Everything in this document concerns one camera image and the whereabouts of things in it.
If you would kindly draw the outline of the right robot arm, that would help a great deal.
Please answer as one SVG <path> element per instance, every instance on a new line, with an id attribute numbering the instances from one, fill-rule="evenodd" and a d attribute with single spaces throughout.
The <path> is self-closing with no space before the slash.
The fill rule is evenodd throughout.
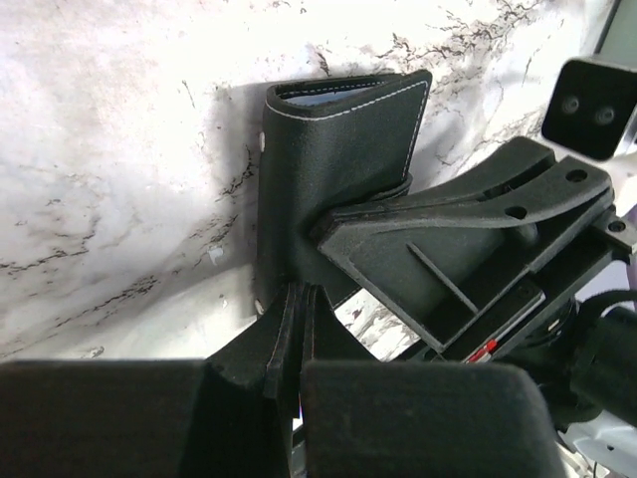
<path id="1" fill-rule="evenodd" d="M 312 237 L 418 335 L 404 359 L 516 365 L 566 438 L 603 415 L 635 422 L 636 294 L 576 299 L 608 264 L 636 261 L 607 172 L 516 137 L 441 185 L 336 207 Z"/>

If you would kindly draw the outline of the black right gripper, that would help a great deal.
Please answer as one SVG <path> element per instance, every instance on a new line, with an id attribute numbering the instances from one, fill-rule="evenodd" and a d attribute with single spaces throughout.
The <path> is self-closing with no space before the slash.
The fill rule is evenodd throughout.
<path id="1" fill-rule="evenodd" d="M 475 362 L 521 344 L 613 250 L 593 229 L 613 202 L 608 173 L 519 136 L 441 185 L 334 209 L 312 238 L 421 337 L 402 359 Z"/>

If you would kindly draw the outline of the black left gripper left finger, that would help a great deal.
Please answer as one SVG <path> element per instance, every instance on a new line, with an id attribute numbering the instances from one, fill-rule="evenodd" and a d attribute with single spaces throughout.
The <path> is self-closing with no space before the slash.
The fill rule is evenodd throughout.
<path id="1" fill-rule="evenodd" d="M 1 367 L 5 477 L 287 477 L 302 288 L 210 358 Z"/>

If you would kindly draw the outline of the black leather card holder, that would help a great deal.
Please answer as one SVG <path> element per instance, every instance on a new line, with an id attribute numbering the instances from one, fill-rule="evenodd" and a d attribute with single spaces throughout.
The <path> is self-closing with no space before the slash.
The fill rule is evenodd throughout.
<path id="1" fill-rule="evenodd" d="M 255 296 L 289 282 L 337 306 L 357 285 L 319 252 L 315 224 L 335 207 L 406 191 L 432 75 L 381 74 L 272 85 L 263 109 Z"/>

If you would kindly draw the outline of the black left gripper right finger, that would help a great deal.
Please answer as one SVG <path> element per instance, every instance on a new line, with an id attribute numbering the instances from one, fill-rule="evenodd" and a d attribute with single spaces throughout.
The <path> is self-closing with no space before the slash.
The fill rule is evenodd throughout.
<path id="1" fill-rule="evenodd" d="M 545 402 L 504 364 L 383 362 L 305 290 L 300 399 L 311 477 L 561 477 Z"/>

